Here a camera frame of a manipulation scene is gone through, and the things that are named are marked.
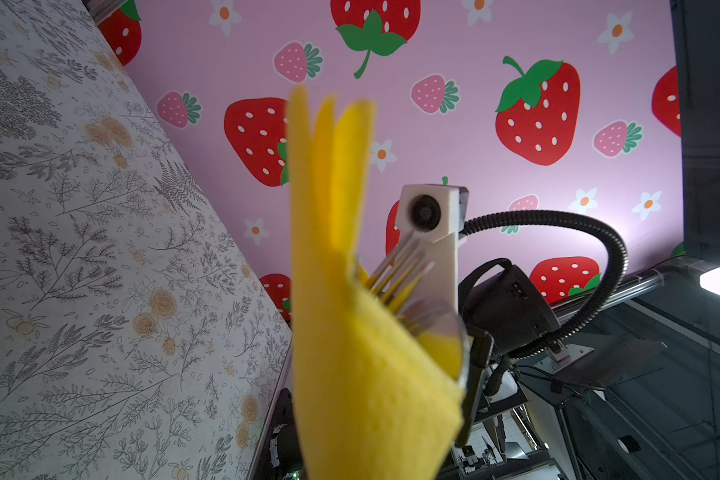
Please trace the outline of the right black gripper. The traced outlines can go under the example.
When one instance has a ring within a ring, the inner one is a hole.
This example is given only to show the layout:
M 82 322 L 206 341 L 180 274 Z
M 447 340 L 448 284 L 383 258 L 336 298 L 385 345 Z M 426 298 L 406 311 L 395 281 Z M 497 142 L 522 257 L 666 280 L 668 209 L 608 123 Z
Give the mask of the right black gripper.
M 454 445 L 466 445 L 479 402 L 499 392 L 520 357 L 515 351 L 556 330 L 560 322 L 528 276 L 506 258 L 490 260 L 458 285 L 458 313 L 472 339 L 463 426 Z

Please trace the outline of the metal spoon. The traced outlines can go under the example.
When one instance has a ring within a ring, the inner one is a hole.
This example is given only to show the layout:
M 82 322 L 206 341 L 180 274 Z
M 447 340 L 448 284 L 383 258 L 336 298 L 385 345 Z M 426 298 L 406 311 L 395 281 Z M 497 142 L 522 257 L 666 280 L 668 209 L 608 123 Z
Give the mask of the metal spoon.
M 465 387 L 469 341 L 453 306 L 436 296 L 425 297 L 406 306 L 398 319 L 445 374 Z

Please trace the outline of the metal fork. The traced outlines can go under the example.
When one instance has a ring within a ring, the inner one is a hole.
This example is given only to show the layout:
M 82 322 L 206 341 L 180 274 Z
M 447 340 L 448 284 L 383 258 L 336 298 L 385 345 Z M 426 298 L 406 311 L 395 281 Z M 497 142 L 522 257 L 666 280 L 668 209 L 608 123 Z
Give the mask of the metal fork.
M 424 241 L 407 233 L 364 281 L 364 286 L 391 314 L 398 315 L 433 266 Z

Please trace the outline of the yellow paper napkin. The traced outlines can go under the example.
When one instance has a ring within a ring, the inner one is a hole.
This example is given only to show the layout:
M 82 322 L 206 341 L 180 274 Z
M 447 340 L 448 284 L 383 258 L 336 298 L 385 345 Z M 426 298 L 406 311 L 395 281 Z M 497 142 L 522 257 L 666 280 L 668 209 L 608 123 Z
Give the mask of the yellow paper napkin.
M 341 115 L 307 91 L 286 106 L 292 375 L 312 479 L 432 479 L 463 420 L 464 391 L 365 287 L 355 253 L 375 106 Z

